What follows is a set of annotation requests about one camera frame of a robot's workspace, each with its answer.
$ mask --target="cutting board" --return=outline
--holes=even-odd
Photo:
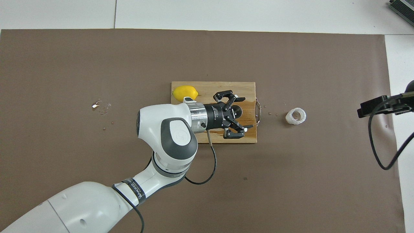
[[[245,136],[239,139],[224,139],[224,129],[212,129],[210,130],[212,143],[256,143],[257,142],[257,128],[255,117],[255,105],[256,105],[256,83],[255,82],[172,82],[171,83],[171,103],[180,104],[181,102],[176,100],[172,95],[172,91],[176,87],[182,85],[190,85],[195,87],[198,91],[198,96],[195,99],[197,102],[203,104],[215,103],[213,95],[217,92],[232,90],[235,95],[239,97],[245,97],[243,102],[234,103],[240,106],[243,113],[240,118],[236,119],[242,125],[253,125],[249,128]],[[208,143],[207,133],[196,134],[198,143]]]

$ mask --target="water droplet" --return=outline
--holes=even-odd
[[[111,106],[110,103],[99,99],[92,104],[92,110],[93,111],[98,110],[100,115],[105,115],[108,113],[109,106]]]

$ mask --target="yellow lemon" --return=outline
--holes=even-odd
[[[184,97],[188,96],[195,100],[198,96],[197,90],[193,86],[179,86],[173,91],[173,96],[180,102],[183,101]]]

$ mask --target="metal handle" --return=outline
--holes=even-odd
[[[255,107],[256,107],[256,105],[259,106],[259,113],[258,113],[258,115],[256,115],[256,117],[257,117],[256,127],[257,127],[257,126],[259,126],[260,119],[262,118],[262,106],[260,105],[259,100],[258,100],[257,97],[256,97]]]

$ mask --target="brown paper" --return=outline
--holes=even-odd
[[[356,113],[389,94],[383,35],[2,30],[0,77],[0,230],[71,185],[139,173],[152,151],[137,138],[137,112],[169,103],[181,80],[256,82],[258,143],[216,145],[210,182],[150,197],[146,233],[404,232],[397,165],[379,168]],[[99,99],[111,104],[104,115],[91,109]],[[291,126],[295,107],[307,119]],[[387,163],[391,117],[373,129]],[[212,166],[200,145],[188,177],[203,181]],[[111,232],[139,229],[130,212]]]

